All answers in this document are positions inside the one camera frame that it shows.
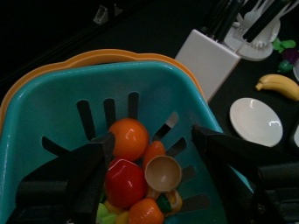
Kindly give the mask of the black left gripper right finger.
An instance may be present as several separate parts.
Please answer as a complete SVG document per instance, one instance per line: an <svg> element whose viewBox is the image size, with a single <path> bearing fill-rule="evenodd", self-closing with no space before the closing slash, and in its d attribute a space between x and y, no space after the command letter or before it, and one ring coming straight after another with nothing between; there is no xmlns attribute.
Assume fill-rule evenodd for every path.
<svg viewBox="0 0 299 224"><path fill-rule="evenodd" d="M299 224L299 159L199 125L191 137L229 217L243 224Z"/></svg>

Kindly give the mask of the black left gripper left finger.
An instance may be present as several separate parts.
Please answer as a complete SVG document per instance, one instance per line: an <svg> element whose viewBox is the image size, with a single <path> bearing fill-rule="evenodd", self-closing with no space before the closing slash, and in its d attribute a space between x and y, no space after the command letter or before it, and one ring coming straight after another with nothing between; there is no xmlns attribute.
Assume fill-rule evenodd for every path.
<svg viewBox="0 0 299 224"><path fill-rule="evenodd" d="M109 133L34 170L18 186L6 224L97 224L114 146Z"/></svg>

